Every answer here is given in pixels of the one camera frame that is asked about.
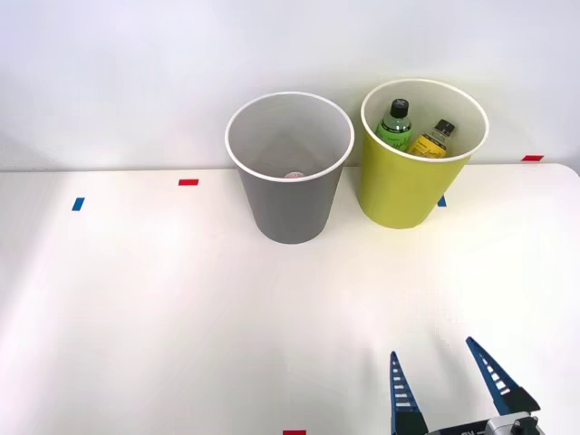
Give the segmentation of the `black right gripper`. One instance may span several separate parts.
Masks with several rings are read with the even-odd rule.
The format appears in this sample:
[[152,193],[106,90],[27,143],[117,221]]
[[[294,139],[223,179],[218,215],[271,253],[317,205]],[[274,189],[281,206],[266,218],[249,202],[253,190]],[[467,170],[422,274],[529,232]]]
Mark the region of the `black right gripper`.
[[[537,401],[472,337],[466,339],[492,401],[500,415],[540,410]],[[408,384],[396,352],[390,355],[391,434],[425,435],[427,424]],[[431,431],[428,435],[483,435],[487,420]]]

